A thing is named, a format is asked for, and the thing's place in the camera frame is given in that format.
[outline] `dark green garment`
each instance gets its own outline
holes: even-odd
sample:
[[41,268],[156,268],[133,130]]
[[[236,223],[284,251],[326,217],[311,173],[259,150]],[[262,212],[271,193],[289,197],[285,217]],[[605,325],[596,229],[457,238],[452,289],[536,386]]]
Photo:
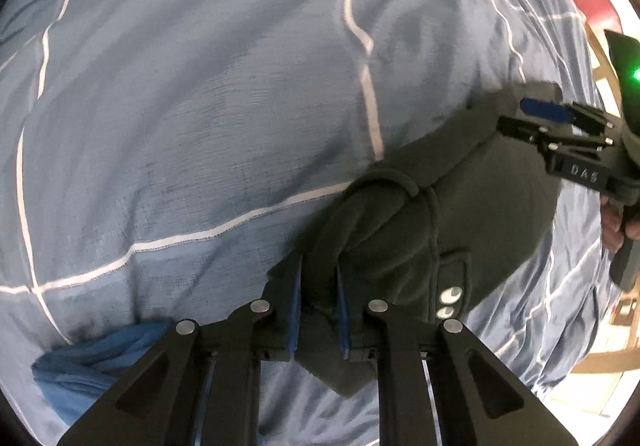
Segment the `dark green garment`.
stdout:
[[303,320],[296,360],[345,396],[375,377],[340,359],[335,270],[376,298],[436,322],[457,286],[461,317],[530,258],[556,211],[559,180],[531,145],[496,131],[524,97],[560,102],[553,84],[513,86],[470,101],[441,128],[374,164],[300,238]]

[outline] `bed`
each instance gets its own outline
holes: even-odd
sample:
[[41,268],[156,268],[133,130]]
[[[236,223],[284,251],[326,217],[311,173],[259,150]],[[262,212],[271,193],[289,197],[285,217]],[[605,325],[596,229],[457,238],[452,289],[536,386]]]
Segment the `bed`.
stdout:
[[[571,0],[9,0],[2,392],[55,444],[38,356],[140,321],[225,318],[385,151],[524,80],[602,107]],[[466,324],[543,397],[618,295],[608,265],[597,195],[564,184],[536,254]],[[376,444],[376,396],[265,365],[260,436]]]

